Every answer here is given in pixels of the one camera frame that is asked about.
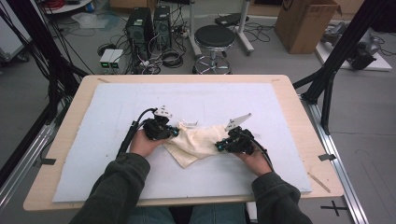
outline dark green sleeve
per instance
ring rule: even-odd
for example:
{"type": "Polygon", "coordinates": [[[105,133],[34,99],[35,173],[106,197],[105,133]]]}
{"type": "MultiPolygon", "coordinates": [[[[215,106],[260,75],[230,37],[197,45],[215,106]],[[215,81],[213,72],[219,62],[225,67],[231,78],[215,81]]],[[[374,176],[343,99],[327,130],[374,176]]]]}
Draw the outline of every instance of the dark green sleeve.
{"type": "Polygon", "coordinates": [[[139,200],[149,168],[140,155],[119,155],[108,164],[102,181],[70,223],[125,223],[139,200]]]}
{"type": "Polygon", "coordinates": [[[260,224],[312,223],[298,206],[301,193],[276,173],[258,177],[252,183],[260,224]]]}

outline black tape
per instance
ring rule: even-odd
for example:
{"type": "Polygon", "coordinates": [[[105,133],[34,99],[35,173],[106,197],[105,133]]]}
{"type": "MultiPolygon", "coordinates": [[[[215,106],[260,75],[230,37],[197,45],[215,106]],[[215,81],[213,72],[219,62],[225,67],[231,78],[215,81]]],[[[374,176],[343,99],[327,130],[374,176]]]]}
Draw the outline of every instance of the black tape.
{"type": "Polygon", "coordinates": [[[42,165],[53,165],[55,164],[56,160],[55,159],[43,159],[41,160],[42,165]]]}
{"type": "Polygon", "coordinates": [[[321,155],[321,156],[318,156],[319,157],[319,159],[321,160],[321,161],[326,161],[326,160],[329,160],[329,161],[332,161],[332,160],[335,160],[335,159],[337,159],[333,154],[331,154],[331,155],[329,155],[329,154],[323,154],[323,155],[321,155]]]}
{"type": "Polygon", "coordinates": [[[332,209],[332,210],[334,210],[335,214],[336,214],[338,217],[340,216],[340,214],[338,213],[338,210],[345,210],[345,211],[348,210],[347,207],[338,207],[338,206],[335,206],[335,202],[334,202],[334,201],[332,201],[332,206],[321,206],[320,208],[321,208],[321,209],[332,209]]]}

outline table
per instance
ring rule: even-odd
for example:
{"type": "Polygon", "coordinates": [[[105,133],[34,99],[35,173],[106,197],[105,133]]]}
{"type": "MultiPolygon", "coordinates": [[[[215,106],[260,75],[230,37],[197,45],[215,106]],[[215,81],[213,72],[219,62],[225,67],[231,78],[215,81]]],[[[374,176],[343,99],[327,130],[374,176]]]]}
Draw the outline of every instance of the table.
{"type": "MultiPolygon", "coordinates": [[[[70,105],[60,130],[55,137],[47,158],[56,159],[54,165],[43,165],[35,183],[24,202],[27,211],[80,208],[83,203],[53,203],[52,197],[60,180],[64,160],[76,137],[78,126],[90,105],[95,88],[99,83],[271,83],[276,97],[290,127],[291,135],[302,158],[304,168],[313,191],[303,198],[339,197],[343,187],[329,161],[321,161],[318,156],[325,153],[309,117],[291,85],[288,77],[281,75],[233,75],[233,76],[88,76],[85,77],[70,105]]],[[[138,205],[187,204],[187,203],[226,203],[247,202],[251,196],[233,198],[194,198],[166,199],[139,202],[138,205]]]]}

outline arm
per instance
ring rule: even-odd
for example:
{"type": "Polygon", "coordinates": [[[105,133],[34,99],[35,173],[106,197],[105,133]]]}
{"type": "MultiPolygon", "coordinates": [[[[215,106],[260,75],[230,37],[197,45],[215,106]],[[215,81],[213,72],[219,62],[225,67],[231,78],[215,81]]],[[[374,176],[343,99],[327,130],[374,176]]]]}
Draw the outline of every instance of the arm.
{"type": "Polygon", "coordinates": [[[150,141],[138,131],[130,152],[106,168],[102,181],[70,223],[125,223],[139,200],[149,173],[147,157],[164,141],[150,141]]]}
{"type": "Polygon", "coordinates": [[[300,191],[273,172],[266,159],[253,154],[235,153],[258,176],[252,183],[259,223],[312,223],[299,208],[300,191]]]}

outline hand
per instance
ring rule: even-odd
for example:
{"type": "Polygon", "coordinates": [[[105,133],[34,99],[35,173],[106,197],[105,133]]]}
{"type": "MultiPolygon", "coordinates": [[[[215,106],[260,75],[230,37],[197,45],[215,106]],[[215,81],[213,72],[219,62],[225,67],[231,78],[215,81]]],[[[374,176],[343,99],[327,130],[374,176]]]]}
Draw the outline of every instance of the hand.
{"type": "Polygon", "coordinates": [[[132,140],[131,147],[129,149],[130,152],[139,154],[142,157],[147,157],[154,151],[154,148],[159,146],[162,143],[165,143],[167,139],[162,139],[158,141],[149,140],[145,132],[143,130],[137,131],[134,135],[134,139],[132,140]]]}
{"type": "Polygon", "coordinates": [[[245,153],[234,153],[247,167],[257,176],[272,172],[270,165],[260,151],[254,151],[251,155],[245,153]]]}

